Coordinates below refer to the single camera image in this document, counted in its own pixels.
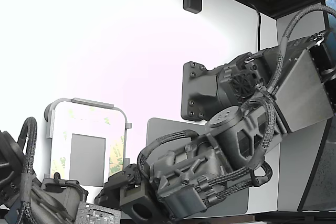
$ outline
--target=black cable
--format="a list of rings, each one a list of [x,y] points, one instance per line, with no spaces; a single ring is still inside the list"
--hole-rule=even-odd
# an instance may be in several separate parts
[[[283,36],[282,36],[281,42],[279,44],[276,70],[275,70],[275,72],[274,72],[271,80],[267,84],[267,91],[268,91],[268,93],[275,94],[276,91],[277,91],[276,85],[277,85],[278,80],[279,80],[279,78],[281,76],[282,68],[284,66],[283,62],[284,62],[285,55],[286,55],[288,40],[289,40],[290,35],[292,34],[292,32],[293,32],[296,24],[304,16],[306,16],[308,13],[316,12],[318,10],[321,10],[323,12],[326,12],[326,13],[331,14],[332,16],[336,17],[336,10],[332,9],[331,7],[325,6],[325,5],[312,5],[312,6],[308,6],[308,7],[304,8],[303,10],[301,10],[300,12],[298,12],[294,16],[294,18],[292,19],[292,21],[287,26],[287,28],[286,28]]]
[[[257,34],[257,45],[258,45],[258,52],[260,51],[260,30],[261,30],[261,14],[260,11],[257,9],[257,7],[254,4],[249,3],[254,10],[256,10],[258,14],[258,34]]]
[[[158,148],[160,145],[168,143],[170,141],[174,141],[174,140],[178,140],[181,138],[187,138],[190,137],[191,140],[195,139],[196,137],[198,137],[199,134],[195,131],[192,130],[184,130],[184,131],[179,131],[179,132],[175,132],[172,134],[168,134],[165,136],[161,136],[157,139],[155,139],[150,145],[146,146],[138,155],[137,158],[137,165],[138,165],[138,172],[141,173],[142,177],[146,178],[147,180],[149,180],[148,175],[146,174],[146,172],[144,171],[144,164],[146,162],[146,160],[148,159],[149,155],[151,155],[151,153]]]
[[[19,138],[27,139],[26,158],[23,163],[21,184],[20,184],[20,198],[21,209],[16,224],[21,224],[23,220],[27,220],[30,224],[38,224],[35,220],[30,205],[30,194],[34,179],[34,155],[37,138],[37,122],[35,118],[27,118],[22,126]]]

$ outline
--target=robotic arm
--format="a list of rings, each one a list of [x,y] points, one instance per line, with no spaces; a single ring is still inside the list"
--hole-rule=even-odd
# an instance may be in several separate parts
[[[136,164],[108,179],[95,205],[86,203],[87,192],[77,181],[36,179],[35,119],[27,119],[18,142],[0,132],[0,205],[11,209],[9,223],[118,224],[118,210],[137,224],[176,222],[267,183],[272,169],[265,154],[293,132],[333,117],[336,109],[335,33],[288,42],[296,23],[315,10],[336,17],[329,7],[310,6],[293,18],[278,47],[240,55],[213,70],[186,63],[181,116],[206,120],[206,133],[184,130],[157,138]],[[158,146],[182,138],[190,142],[147,163]],[[255,175],[258,168],[264,176]]]
[[[335,33],[288,42],[295,24],[314,10],[336,16],[329,7],[311,6],[293,18],[278,47],[240,55],[210,71],[186,63],[181,116],[208,121],[206,134],[185,130],[156,139],[137,164],[109,178],[95,203],[122,209],[138,224],[179,221],[267,183],[272,169],[265,154],[289,134],[334,116]],[[186,137],[187,145],[147,164],[158,146]],[[260,167],[265,175],[257,177]]]

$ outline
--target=black braided cable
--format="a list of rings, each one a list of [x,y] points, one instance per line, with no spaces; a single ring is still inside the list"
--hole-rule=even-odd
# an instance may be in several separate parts
[[[25,174],[33,175],[33,164],[34,164],[34,155],[36,148],[36,138],[37,138],[37,122],[35,118],[27,118],[22,126],[20,137],[27,139],[27,150],[26,150],[26,158],[23,163],[22,170],[22,180],[25,177]],[[21,209],[19,212],[19,218],[16,221],[16,224],[23,223],[23,220],[26,219],[30,224],[38,224],[35,220],[30,206],[30,193],[31,187],[25,187],[26,181],[21,181],[20,188],[20,197],[23,199],[22,195],[26,195],[29,200],[22,200]]]
[[[296,24],[304,16],[306,16],[308,13],[315,12],[315,11],[318,11],[318,10],[321,10],[321,11],[324,11],[328,14],[331,14],[332,16],[334,16],[336,18],[336,10],[330,8],[329,6],[325,6],[325,5],[308,6],[307,8],[301,10],[300,12],[297,13],[297,15],[294,16],[294,18],[291,20],[291,22],[287,26],[287,28],[286,28],[283,36],[282,36],[280,45],[279,45],[276,70],[275,70],[271,80],[269,81],[269,83],[267,85],[267,90],[268,90],[269,93],[271,93],[271,94],[276,93],[275,87],[276,87],[276,85],[279,81],[279,78],[280,78],[281,72],[282,72],[282,68],[284,66],[283,62],[284,62],[285,55],[286,55],[287,43],[288,43],[290,35],[292,34]]]
[[[198,136],[198,133],[195,132],[195,131],[184,130],[184,131],[171,133],[171,134],[168,134],[168,135],[165,135],[165,136],[161,136],[161,137],[157,138],[156,140],[154,140],[150,145],[146,146],[139,153],[138,158],[137,158],[138,171],[135,174],[135,178],[138,179],[138,177],[141,174],[142,177],[149,180],[148,175],[144,171],[144,165],[145,165],[149,155],[151,155],[151,153],[157,147],[159,147],[162,144],[165,144],[165,143],[168,143],[168,142],[171,142],[171,141],[174,141],[174,140],[178,140],[178,139],[181,139],[181,138],[185,138],[185,137],[191,137],[191,139],[193,140],[197,136]]]

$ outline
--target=gray panel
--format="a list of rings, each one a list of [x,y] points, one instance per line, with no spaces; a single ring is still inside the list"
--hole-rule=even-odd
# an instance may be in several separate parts
[[[276,103],[292,132],[333,117],[310,53],[304,50],[296,59],[291,61],[293,67],[283,72],[285,78],[279,80],[280,88],[275,94]]]
[[[106,139],[73,134],[71,139],[70,179],[82,186],[103,186]]]
[[[336,119],[333,118],[321,159],[302,210],[336,210]]]
[[[291,133],[280,144],[279,211],[297,211],[327,121]]]
[[[184,123],[171,121],[166,119],[152,118],[149,119],[147,125],[147,139],[146,144],[153,142],[156,138],[174,133],[182,130],[193,130],[198,134],[205,133],[205,127],[203,125]],[[152,164],[154,161],[158,160],[165,152],[169,150],[177,149],[184,146],[190,141],[190,138],[176,140],[168,142],[164,145],[159,146],[148,158],[147,162]],[[248,189],[239,191],[231,196],[229,196],[222,203],[213,206],[207,210],[205,213],[199,213],[190,216],[189,218],[204,218],[204,217],[223,217],[230,215],[243,215],[247,211],[248,207]]]
[[[289,14],[277,20],[277,30],[278,30],[278,43],[292,18],[297,12]],[[326,25],[324,24],[323,12],[312,12],[307,14],[302,20],[298,22],[289,41],[299,39],[302,37],[311,36],[315,33],[325,30]]]

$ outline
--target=black wire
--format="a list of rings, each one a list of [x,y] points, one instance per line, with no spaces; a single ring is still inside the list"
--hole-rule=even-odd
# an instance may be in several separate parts
[[[256,10],[257,14],[258,14],[258,38],[257,38],[257,44],[258,44],[258,52],[260,51],[260,29],[261,29],[261,14],[260,11],[256,8],[256,6],[254,4],[250,5],[253,7],[254,10]]]

